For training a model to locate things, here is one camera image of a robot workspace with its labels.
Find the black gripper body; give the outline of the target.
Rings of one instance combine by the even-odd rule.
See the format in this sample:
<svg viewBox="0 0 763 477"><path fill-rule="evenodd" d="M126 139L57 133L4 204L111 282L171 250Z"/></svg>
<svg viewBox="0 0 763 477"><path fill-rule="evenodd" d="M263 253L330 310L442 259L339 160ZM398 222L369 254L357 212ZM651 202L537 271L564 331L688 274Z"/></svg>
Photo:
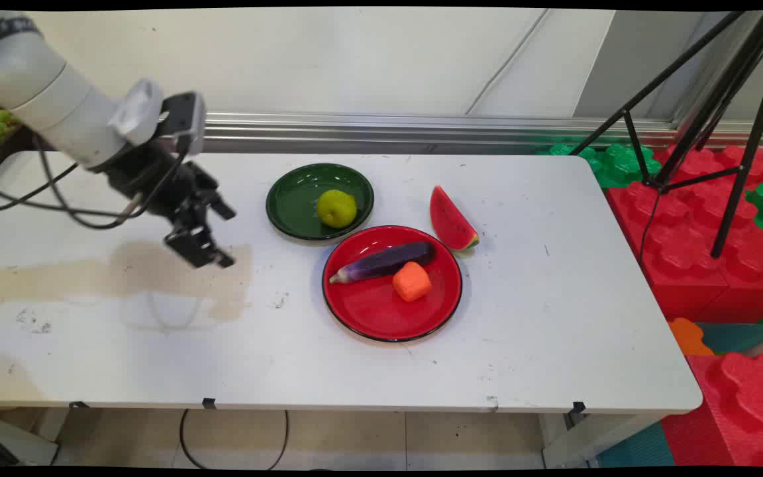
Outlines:
<svg viewBox="0 0 763 477"><path fill-rule="evenodd" d="M122 148L101 165L93 167L93 173L105 174L110 187L129 199L138 193L145 202L152 197L146 211L175 221L183 203L207 186L206 173L193 161L179 165L169 178L164 178L177 160L163 145L149 142Z"/></svg>

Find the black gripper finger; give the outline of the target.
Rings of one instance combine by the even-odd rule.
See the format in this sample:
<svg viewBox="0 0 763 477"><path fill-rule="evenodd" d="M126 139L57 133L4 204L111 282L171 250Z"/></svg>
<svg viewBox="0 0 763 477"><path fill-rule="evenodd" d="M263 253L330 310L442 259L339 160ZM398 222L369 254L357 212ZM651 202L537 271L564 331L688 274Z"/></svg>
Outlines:
<svg viewBox="0 0 763 477"><path fill-rule="evenodd" d="M235 264L235 259L215 244L207 225L176 223L172 231L164 237L164 244L192 268L204 268L212 264L220 268L230 268Z"/></svg>
<svg viewBox="0 0 763 477"><path fill-rule="evenodd" d="M223 220L228 221L236 217L234 209L224 202L218 192L220 185L215 178L195 162L187 162L187 169L193 175L195 196L198 202L209 206Z"/></svg>

